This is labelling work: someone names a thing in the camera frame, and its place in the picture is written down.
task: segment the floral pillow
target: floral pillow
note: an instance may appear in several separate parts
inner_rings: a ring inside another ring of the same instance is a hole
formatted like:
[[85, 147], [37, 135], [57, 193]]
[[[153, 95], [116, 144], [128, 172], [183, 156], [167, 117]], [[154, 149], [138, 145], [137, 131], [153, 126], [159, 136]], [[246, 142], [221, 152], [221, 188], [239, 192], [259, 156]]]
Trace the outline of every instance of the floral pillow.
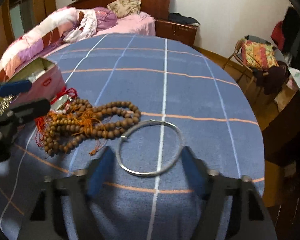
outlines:
[[116, 0], [107, 5], [107, 8], [123, 18], [130, 14], [139, 14], [141, 11], [141, 0]]
[[279, 66], [274, 57], [273, 46], [242, 39], [242, 59], [245, 66], [268, 70]]

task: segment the plaid cloth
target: plaid cloth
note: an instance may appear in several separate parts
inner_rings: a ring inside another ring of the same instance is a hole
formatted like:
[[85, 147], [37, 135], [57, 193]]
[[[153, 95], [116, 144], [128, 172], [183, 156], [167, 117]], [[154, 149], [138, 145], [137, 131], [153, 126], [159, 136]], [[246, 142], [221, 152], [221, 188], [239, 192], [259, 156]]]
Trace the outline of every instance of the plaid cloth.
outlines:
[[[71, 44], [48, 58], [58, 63], [67, 86], [77, 89], [81, 98], [96, 105], [132, 101], [143, 112], [143, 121], [175, 124], [210, 168], [234, 178], [248, 174], [263, 193], [263, 141], [255, 116], [236, 82], [202, 54], [159, 37], [109, 34]], [[22, 214], [45, 175], [67, 176], [98, 157], [89, 156], [95, 141], [87, 140], [69, 155], [46, 158], [33, 131], [34, 125], [27, 125], [10, 160], [0, 163], [0, 225], [11, 240], [17, 238]], [[117, 140], [107, 145], [116, 148]], [[136, 171], [153, 171], [158, 156], [165, 165], [177, 147], [173, 130], [161, 133], [159, 126], [146, 127], [124, 145], [123, 163]], [[66, 197], [63, 206], [69, 237], [77, 239]], [[92, 209], [105, 238], [117, 240], [187, 240], [200, 217], [200, 201], [189, 189], [181, 160], [157, 178], [129, 175], [116, 162]], [[229, 211], [227, 202], [219, 239], [225, 236]]]

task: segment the metal ring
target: metal ring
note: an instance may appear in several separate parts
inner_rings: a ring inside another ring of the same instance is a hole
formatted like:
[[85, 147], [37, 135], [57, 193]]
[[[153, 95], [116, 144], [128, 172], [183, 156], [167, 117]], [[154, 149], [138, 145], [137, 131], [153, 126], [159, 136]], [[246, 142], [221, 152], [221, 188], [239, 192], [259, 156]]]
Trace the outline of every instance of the metal ring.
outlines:
[[[170, 128], [172, 128], [178, 135], [179, 137], [179, 149], [176, 153], [176, 155], [174, 156], [173, 160], [168, 163], [166, 166], [164, 166], [161, 170], [159, 171], [152, 171], [152, 172], [138, 172], [138, 171], [133, 171], [128, 169], [126, 166], [123, 165], [122, 160], [121, 160], [121, 144], [123, 142], [126, 142], [129, 138], [129, 136], [134, 133], [135, 131], [139, 130], [142, 127], [145, 126], [149, 126], [149, 125], [164, 125], [164, 126], [168, 126]], [[117, 151], [116, 151], [116, 157], [117, 157], [117, 161], [119, 163], [119, 165], [121, 166], [121, 168], [123, 168], [127, 173], [132, 174], [134, 176], [138, 176], [138, 177], [155, 177], [158, 175], [161, 175], [163, 173], [165, 173], [166, 171], [168, 171], [179, 159], [180, 155], [181, 155], [181, 150], [184, 146], [184, 138], [182, 136], [182, 133], [180, 131], [180, 129], [178, 127], [176, 127], [174, 124], [166, 122], [166, 121], [159, 121], [159, 120], [149, 120], [149, 121], [144, 121], [144, 122], [140, 122], [137, 125], [131, 127], [128, 131], [126, 131], [121, 137], [120, 137], [120, 141], [119, 144], [117, 146]]]

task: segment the purple pillow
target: purple pillow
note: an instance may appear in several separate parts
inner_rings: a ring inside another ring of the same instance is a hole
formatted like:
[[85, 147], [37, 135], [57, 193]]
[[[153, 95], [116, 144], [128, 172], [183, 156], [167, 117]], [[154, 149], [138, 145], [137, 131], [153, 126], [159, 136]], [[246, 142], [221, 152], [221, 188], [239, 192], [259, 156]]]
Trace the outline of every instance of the purple pillow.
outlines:
[[95, 7], [96, 18], [98, 20], [97, 31], [103, 31], [112, 28], [117, 24], [117, 15], [105, 7]]

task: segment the nightstand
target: nightstand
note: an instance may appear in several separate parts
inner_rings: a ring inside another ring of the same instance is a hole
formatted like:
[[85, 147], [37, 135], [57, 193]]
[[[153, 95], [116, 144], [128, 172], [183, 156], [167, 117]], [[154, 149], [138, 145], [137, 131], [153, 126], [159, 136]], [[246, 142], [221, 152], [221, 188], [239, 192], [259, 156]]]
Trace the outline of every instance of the nightstand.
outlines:
[[197, 27], [183, 25], [165, 20], [155, 21], [155, 35], [175, 41], [180, 41], [190, 47], [193, 46]]

